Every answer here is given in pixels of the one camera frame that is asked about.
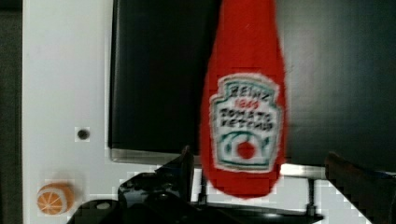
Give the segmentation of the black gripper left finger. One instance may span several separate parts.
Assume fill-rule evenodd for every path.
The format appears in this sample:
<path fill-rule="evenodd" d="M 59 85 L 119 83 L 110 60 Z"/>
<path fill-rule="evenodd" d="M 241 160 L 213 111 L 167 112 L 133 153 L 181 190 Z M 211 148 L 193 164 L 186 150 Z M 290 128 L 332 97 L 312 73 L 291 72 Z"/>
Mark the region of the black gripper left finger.
<path fill-rule="evenodd" d="M 140 173 L 122 183 L 118 188 L 118 200 L 123 205 L 142 203 L 151 193 L 170 192 L 189 202 L 194 175 L 194 156 L 185 147 L 175 159 L 153 173 Z"/>

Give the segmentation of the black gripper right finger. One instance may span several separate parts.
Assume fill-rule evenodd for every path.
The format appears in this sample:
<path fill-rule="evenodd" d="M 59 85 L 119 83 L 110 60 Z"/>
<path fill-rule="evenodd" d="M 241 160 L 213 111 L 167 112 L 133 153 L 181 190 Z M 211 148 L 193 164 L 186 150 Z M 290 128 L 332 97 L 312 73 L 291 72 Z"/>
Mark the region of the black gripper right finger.
<path fill-rule="evenodd" d="M 325 159 L 325 175 L 373 224 L 395 224 L 395 175 L 368 170 L 335 153 Z"/>

